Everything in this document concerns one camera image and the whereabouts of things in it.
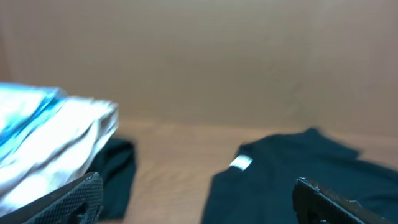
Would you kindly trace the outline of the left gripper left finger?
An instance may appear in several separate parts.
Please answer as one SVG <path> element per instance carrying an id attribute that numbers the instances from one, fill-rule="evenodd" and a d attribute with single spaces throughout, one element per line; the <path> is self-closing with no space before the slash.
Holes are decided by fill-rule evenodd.
<path id="1" fill-rule="evenodd" d="M 1 217 L 1 224 L 95 224 L 103 210 L 103 179 L 84 176 Z"/>

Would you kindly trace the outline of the light blue folded printed shirt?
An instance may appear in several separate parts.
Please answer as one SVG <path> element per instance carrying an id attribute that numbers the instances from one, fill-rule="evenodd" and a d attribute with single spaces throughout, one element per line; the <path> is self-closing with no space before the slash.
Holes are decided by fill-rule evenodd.
<path id="1" fill-rule="evenodd" d="M 15 153 L 66 99 L 66 91 L 59 87 L 1 83 L 1 159 Z"/>

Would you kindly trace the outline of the black t-shirt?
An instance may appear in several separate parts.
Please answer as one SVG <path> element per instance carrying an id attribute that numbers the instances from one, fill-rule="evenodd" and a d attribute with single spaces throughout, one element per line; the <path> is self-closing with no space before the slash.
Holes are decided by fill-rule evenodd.
<path id="1" fill-rule="evenodd" d="M 397 223 L 397 171 L 359 159 L 359 151 L 315 128 L 243 144 L 213 176 L 202 223 L 297 223 L 292 192 L 304 177 Z"/>

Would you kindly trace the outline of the beige folded garment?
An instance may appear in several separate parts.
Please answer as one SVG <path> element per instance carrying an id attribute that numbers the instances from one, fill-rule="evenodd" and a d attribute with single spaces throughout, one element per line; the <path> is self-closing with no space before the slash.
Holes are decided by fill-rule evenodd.
<path id="1" fill-rule="evenodd" d="M 1 215 L 81 177 L 118 128 L 119 105 L 69 97 L 1 161 Z"/>

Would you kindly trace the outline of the black folded garment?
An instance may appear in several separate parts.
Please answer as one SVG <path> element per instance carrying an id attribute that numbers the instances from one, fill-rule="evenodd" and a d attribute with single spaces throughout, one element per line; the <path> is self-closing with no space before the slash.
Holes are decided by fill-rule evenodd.
<path id="1" fill-rule="evenodd" d="M 99 221 L 122 220 L 131 196 L 137 170 L 135 146 L 131 141 L 110 138 L 88 168 L 103 179 L 103 209 Z"/>

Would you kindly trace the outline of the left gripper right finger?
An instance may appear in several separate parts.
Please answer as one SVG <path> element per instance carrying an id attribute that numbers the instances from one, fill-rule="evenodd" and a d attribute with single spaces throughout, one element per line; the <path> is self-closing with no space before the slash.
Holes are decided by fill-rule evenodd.
<path id="1" fill-rule="evenodd" d="M 304 177 L 297 179 L 292 201 L 299 224 L 392 224 L 359 202 Z"/>

